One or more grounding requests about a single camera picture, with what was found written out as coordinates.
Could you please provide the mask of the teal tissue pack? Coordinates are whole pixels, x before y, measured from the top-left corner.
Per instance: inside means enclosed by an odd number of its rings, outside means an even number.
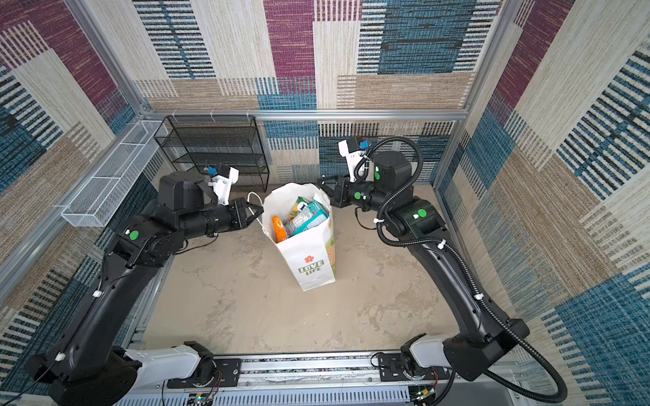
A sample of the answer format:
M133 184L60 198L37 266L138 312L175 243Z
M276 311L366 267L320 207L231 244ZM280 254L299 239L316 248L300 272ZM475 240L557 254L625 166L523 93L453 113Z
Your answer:
M306 230L316 228L328 220L328 212L318 201L307 203L303 208L287 223L285 229L289 237L298 235Z

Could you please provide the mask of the orange snack bag back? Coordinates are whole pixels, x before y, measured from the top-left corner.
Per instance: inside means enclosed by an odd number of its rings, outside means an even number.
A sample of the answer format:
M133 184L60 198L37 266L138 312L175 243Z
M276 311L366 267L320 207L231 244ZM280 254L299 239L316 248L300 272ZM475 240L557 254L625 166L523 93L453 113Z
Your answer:
M274 226L276 242L281 243L287 240L289 238L289 235L281 219L278 216L273 216L272 222Z

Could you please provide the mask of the white illustrated paper bag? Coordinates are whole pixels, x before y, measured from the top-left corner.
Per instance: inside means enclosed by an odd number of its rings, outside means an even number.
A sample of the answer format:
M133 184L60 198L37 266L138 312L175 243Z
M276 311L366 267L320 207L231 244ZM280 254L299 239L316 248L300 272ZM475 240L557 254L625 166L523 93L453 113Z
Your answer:
M328 212L329 218L316 228L277 243L272 218L278 216L286 226L298 197L311 202L318 201ZM308 291L334 283L334 227L328 196L314 184L289 183L273 190L267 197L260 199L260 203L264 209L262 231L279 250L301 289Z

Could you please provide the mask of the yellow Fox's candy bag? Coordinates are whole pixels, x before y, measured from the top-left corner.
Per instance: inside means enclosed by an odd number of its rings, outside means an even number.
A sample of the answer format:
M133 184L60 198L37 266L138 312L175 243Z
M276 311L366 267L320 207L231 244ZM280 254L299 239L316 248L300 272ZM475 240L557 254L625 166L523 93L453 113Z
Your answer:
M296 203L294 204L292 211L289 215L290 219L295 218L305 207L307 207L311 201L308 201L307 199L303 197L298 197L296 200Z

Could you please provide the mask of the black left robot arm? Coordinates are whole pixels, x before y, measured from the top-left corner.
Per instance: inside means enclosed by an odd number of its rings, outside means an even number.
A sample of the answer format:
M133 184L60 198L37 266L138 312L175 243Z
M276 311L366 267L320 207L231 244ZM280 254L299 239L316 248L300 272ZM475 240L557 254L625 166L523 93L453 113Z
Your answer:
M190 240L245 229L262 215L261 206L243 198L221 201L214 184L195 171L165 175L144 213L123 223L103 257L96 288L59 341L25 366L35 382L49 386L56 404L113 405L132 389L170 380L215 385L213 353L197 342L142 355L115 343L142 292L170 258L187 252Z

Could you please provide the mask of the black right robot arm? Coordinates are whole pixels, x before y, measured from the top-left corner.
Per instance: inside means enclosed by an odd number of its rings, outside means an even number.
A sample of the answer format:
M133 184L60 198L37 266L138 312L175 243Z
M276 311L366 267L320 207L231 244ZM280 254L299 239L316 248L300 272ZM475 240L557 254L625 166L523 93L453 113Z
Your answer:
M445 358L447 364L467 381L474 381L516 347L509 335L529 333L521 319L511 319L483 291L460 254L450 242L450 232L435 207L413 194L413 187L391 193L408 184L412 165L401 152L378 152L368 181L353 181L350 175L322 177L319 185L336 207L358 206L363 211L379 211L388 205L382 224L389 235L403 243L427 271L447 301L459 333L442 343L422 336L411 340L405 350L420 367Z

